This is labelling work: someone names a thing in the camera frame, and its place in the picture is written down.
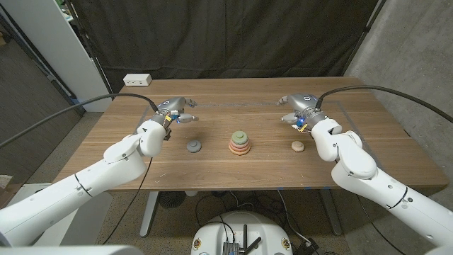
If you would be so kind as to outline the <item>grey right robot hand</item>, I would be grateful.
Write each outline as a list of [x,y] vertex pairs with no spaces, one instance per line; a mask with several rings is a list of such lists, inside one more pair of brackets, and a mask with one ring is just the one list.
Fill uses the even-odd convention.
[[311,94],[294,93],[279,99],[278,105],[289,104],[293,112],[282,116],[284,123],[292,125],[300,132],[311,132],[314,126],[328,118],[316,107],[318,99]]

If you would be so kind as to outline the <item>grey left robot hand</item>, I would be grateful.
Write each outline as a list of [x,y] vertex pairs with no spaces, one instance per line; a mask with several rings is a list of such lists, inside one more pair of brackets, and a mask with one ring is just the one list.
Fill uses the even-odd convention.
[[174,97],[160,103],[158,110],[153,114],[151,120],[161,124],[164,128],[168,128],[171,123],[189,123],[198,121],[197,116],[185,113],[185,107],[194,108],[197,103],[186,97]]

